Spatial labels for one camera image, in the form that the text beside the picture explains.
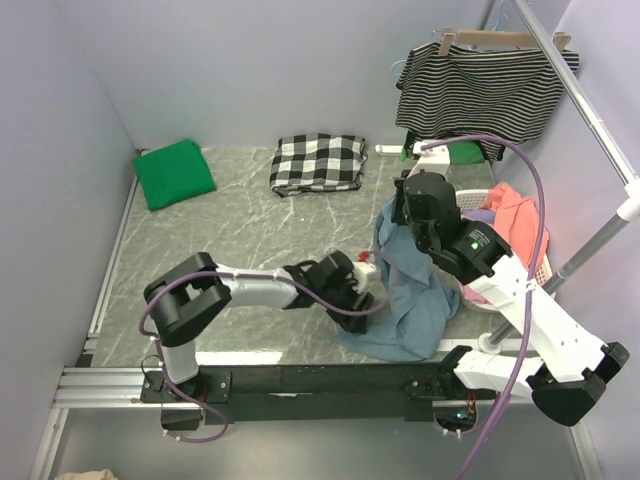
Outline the blue t shirt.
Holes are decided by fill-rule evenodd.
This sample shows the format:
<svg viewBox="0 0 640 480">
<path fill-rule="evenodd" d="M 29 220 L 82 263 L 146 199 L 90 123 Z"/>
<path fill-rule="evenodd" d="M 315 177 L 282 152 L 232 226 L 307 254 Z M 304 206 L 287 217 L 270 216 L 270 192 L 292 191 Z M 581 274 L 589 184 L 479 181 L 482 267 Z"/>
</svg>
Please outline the blue t shirt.
<svg viewBox="0 0 640 480">
<path fill-rule="evenodd" d="M 389 199 L 376 218 L 372 240 L 389 305 L 364 334 L 342 331 L 334 335 L 334 342 L 378 360 L 420 362 L 436 353 L 460 295 L 440 279 L 409 229 L 392 222 L 393 210 L 394 200 Z"/>
</svg>

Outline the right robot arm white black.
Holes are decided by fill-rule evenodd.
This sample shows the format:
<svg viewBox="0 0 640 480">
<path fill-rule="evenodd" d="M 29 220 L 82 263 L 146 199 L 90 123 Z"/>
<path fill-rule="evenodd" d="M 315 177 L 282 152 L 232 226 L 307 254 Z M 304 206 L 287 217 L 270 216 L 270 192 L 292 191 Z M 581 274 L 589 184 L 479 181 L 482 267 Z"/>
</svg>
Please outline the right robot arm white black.
<svg viewBox="0 0 640 480">
<path fill-rule="evenodd" d="M 529 398 L 549 419 L 574 426 L 596 405 L 630 357 L 574 320 L 528 272 L 508 243 L 465 218 L 455 188 L 438 173 L 395 178 L 392 220 L 441 270 L 487 300 L 535 356 L 518 360 L 461 347 L 443 363 L 455 385 Z"/>
</svg>

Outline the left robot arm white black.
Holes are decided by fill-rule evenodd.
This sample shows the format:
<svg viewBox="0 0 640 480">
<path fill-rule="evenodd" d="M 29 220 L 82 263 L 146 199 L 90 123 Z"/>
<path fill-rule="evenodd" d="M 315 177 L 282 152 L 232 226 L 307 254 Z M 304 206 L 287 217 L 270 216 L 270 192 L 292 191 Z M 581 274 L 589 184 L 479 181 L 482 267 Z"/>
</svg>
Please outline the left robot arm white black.
<svg viewBox="0 0 640 480">
<path fill-rule="evenodd" d="M 374 311 L 370 284 L 377 267 L 366 258 L 351 261 L 336 250 L 319 261 L 307 260 L 275 270 L 234 269 L 198 252 L 152 281 L 143 291 L 170 381 L 183 387 L 199 376 L 195 339 L 226 308 L 272 307 L 282 310 L 322 305 L 348 333 L 364 333 Z"/>
</svg>

